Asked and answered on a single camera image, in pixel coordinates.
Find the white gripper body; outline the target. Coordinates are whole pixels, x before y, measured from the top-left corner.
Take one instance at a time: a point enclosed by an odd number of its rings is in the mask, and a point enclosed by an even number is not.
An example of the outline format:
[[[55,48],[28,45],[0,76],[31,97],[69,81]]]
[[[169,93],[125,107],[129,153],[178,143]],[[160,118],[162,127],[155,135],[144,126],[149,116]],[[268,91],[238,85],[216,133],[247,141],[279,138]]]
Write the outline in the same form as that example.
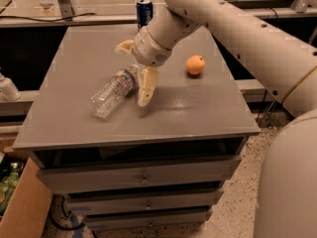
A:
[[[142,27],[134,38],[132,53],[138,63],[145,66],[162,66],[172,51],[160,46],[151,37],[148,28]]]

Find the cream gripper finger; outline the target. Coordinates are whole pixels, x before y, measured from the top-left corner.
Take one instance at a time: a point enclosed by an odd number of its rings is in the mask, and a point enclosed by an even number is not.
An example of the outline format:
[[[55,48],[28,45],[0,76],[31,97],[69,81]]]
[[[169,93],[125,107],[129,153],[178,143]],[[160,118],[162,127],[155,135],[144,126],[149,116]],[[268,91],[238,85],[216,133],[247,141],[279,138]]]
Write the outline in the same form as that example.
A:
[[[159,79],[159,71],[155,66],[147,66],[138,73],[139,92],[138,105],[147,106],[154,95]]]
[[[133,40],[127,40],[118,44],[115,48],[116,54],[130,54],[133,51]]]

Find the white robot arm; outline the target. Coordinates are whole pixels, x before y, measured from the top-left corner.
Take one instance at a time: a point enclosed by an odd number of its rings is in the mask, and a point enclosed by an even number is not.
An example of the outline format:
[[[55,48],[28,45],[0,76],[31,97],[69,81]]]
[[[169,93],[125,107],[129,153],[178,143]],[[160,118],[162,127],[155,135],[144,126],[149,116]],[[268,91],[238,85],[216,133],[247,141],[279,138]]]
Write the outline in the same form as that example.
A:
[[[139,103],[178,41],[205,27],[292,116],[265,155],[254,238],[317,238],[317,55],[314,47],[224,0],[164,0],[127,44],[144,66]]]

